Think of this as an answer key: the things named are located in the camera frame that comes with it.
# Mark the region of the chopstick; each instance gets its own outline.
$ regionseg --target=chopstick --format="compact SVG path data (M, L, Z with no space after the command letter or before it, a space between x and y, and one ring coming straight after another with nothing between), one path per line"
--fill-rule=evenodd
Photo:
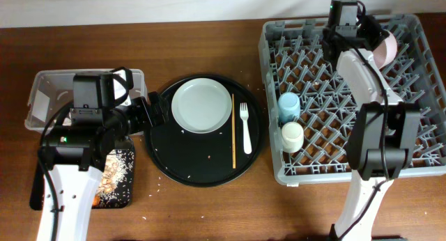
M232 94L232 169L236 168L236 110L234 94Z

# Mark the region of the utensil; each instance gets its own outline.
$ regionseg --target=utensil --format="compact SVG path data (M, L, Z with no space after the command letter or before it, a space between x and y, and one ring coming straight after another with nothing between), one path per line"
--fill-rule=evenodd
M294 153L304 144L304 129L296 122L290 122L282 127L282 145L284 152Z
M293 121L295 116L300 116L300 101L295 93L283 93L277 101L277 106L279 107L279 119L283 124Z
M249 137L248 129L248 105L246 102L240 103L240 118L243 120L243 150L246 154L251 154L251 138Z
M236 168L236 110L234 109L234 94L232 94L232 169Z
M231 96L218 81L196 78L184 83L172 99L172 114L185 130L204 134L220 128L231 115Z

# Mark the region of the light blue cup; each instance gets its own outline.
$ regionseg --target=light blue cup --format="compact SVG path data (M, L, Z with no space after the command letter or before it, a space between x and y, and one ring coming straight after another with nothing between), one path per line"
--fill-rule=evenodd
M292 92L283 93L277 102L279 107L279 120L285 124L300 116L300 101L298 95Z

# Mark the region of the white fork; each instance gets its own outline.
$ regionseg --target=white fork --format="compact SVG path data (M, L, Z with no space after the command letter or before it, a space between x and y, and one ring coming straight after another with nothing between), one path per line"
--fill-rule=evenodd
M249 129L248 129L248 106L246 102L240 103L240 118L243 120L243 150L246 154L251 154L251 138L249 137Z

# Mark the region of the white cup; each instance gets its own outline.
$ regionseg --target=white cup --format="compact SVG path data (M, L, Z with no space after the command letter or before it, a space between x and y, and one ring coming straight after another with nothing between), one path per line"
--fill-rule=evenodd
M284 152L294 153L304 144L304 129L296 122L290 122L282 127L282 145Z

